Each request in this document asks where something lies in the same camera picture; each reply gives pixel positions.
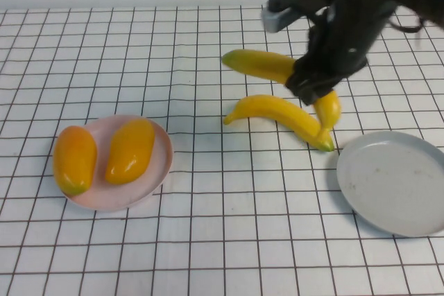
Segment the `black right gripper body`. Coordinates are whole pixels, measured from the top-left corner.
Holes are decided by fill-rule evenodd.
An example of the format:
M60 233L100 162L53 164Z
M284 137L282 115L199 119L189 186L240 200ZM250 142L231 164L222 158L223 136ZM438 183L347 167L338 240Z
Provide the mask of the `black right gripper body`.
M297 61L298 72L310 77L358 72L397 5L396 0L333 0L314 27L308 52Z

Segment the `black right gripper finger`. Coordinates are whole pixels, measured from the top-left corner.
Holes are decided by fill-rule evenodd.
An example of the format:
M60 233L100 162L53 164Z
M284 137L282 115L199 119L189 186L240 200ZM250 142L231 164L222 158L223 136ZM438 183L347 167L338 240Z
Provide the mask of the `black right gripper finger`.
M341 76L316 76L314 78L313 103L327 96L342 80L343 78Z
M316 92L318 86L317 71L310 63L296 61L291 75L285 81L285 87L298 97L305 105L313 105L319 98Z

